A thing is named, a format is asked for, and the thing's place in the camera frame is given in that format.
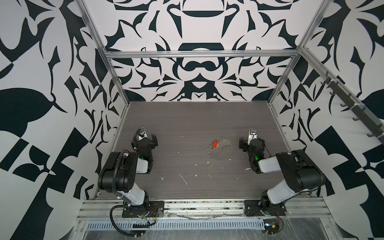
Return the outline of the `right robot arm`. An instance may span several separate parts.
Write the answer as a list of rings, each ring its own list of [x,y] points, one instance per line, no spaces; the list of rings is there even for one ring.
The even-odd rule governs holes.
[[[251,169],[256,174],[281,172],[284,179],[264,191],[259,200],[245,200],[245,215],[284,216],[285,203],[301,193],[319,190],[326,182],[323,172],[303,150],[277,153],[265,158],[265,141],[250,137],[241,138],[239,148],[249,157]]]

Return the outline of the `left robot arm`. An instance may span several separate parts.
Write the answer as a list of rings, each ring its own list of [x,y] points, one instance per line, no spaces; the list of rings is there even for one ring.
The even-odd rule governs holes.
[[[124,201],[124,217],[149,212],[148,193],[136,184],[136,175],[151,172],[154,162],[152,150],[157,146],[156,135],[148,137],[144,129],[139,129],[132,140],[133,150],[112,152],[99,175],[98,188]]]

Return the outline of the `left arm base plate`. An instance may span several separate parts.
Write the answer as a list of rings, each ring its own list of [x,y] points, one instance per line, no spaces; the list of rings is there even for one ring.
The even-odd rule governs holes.
[[[149,201],[144,202],[140,206],[128,206],[127,203],[123,204],[124,209],[122,213],[123,218],[136,218],[140,216],[156,217],[158,214],[162,214],[165,208],[164,201]]]

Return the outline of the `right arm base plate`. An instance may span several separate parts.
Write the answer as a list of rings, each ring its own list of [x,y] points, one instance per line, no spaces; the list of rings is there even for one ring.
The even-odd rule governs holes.
[[[284,203],[272,204],[267,199],[261,200],[245,200],[244,201],[245,210],[244,214],[247,217],[254,216],[285,216],[286,207]]]

